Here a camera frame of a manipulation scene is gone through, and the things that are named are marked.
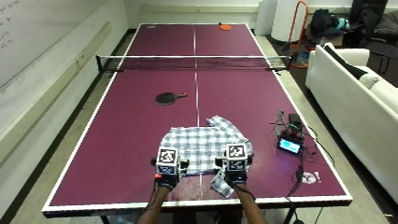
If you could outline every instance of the floor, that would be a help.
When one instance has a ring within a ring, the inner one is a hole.
[[[257,36],[257,42],[265,52],[265,55],[273,56],[277,55],[273,49],[272,44],[269,43],[267,37]],[[303,94],[301,89],[299,88],[296,81],[288,71],[280,72],[281,81],[284,86],[293,97],[293,100],[297,104],[297,107],[301,113],[305,115],[305,120],[308,124],[319,133],[320,142],[331,152],[336,160],[336,169],[340,173],[344,182],[349,188],[351,194],[353,196],[353,203],[348,207],[328,207],[324,209],[321,217],[317,223],[329,224],[329,223],[361,223],[361,224],[384,224],[389,223],[387,215],[383,213],[376,201],[373,200],[371,193],[355,172],[351,163],[341,152],[339,145],[332,139],[331,133],[328,132],[320,117],[313,111],[313,107]],[[75,148],[75,144],[79,140],[79,137],[86,128],[86,124],[90,120],[90,117],[94,113],[95,107],[103,92],[110,81],[108,74],[104,74],[99,84],[95,87],[94,92],[91,93],[86,105],[82,108],[78,118],[72,122],[66,136],[63,136],[63,141],[58,144],[55,153],[50,159],[47,167],[44,168],[43,173],[40,174],[38,181],[28,193],[28,196],[23,202],[23,205],[17,211],[15,217],[11,224],[96,224],[103,223],[99,217],[66,217],[66,218],[51,218],[46,219],[42,214],[42,207],[46,203],[46,200],[52,190],[54,184],[59,178],[59,175],[63,171],[64,165],[67,163],[68,156]],[[319,212],[321,208],[300,208],[297,209],[297,214],[301,220],[305,223],[315,223]],[[264,214],[269,223],[283,223],[284,217],[288,213],[288,209],[271,209],[264,210]],[[210,216],[210,214],[200,214],[202,217]],[[131,217],[111,217],[112,223],[132,223]],[[164,215],[162,217],[160,223],[171,223],[171,215]]]

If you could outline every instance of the table leg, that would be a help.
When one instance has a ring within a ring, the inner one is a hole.
[[[111,224],[108,216],[102,216],[102,221],[104,224]]]
[[[287,215],[287,217],[285,217],[284,224],[289,224],[289,223],[291,223],[292,218],[293,218],[293,216],[295,216],[295,211],[296,211],[296,208],[292,207],[292,208],[289,209],[288,215]]]

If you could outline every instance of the person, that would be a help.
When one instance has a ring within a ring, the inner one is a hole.
[[[233,187],[237,197],[241,202],[243,209],[247,214],[249,224],[268,224],[267,218],[261,213],[256,199],[247,186],[247,174],[227,175],[227,182]],[[162,212],[162,205],[168,193],[179,184],[179,178],[172,175],[159,176],[159,187],[152,197],[143,215],[139,219],[139,224],[156,224]]]

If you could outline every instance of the human arm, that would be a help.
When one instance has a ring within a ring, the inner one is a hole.
[[[159,187],[155,197],[150,201],[150,206],[139,219],[139,224],[156,224],[162,212],[162,205],[171,189],[168,187]]]
[[[156,224],[162,212],[163,202],[168,193],[174,190],[179,184],[179,177],[176,175],[156,175],[156,181],[159,187],[155,191],[155,196],[151,197],[148,206],[144,208],[138,224]]]
[[[256,204],[255,198],[252,194],[248,193],[249,190],[247,184],[236,184],[235,191],[237,193],[241,206],[244,207],[249,224],[268,224],[265,216],[263,215],[259,205]]]

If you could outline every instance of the human hand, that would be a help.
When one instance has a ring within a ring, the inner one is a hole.
[[[158,175],[159,187],[167,187],[171,191],[179,184],[179,181],[178,175]]]
[[[237,184],[247,184],[248,175],[247,172],[228,172],[225,173],[225,181],[229,186],[235,186]]]

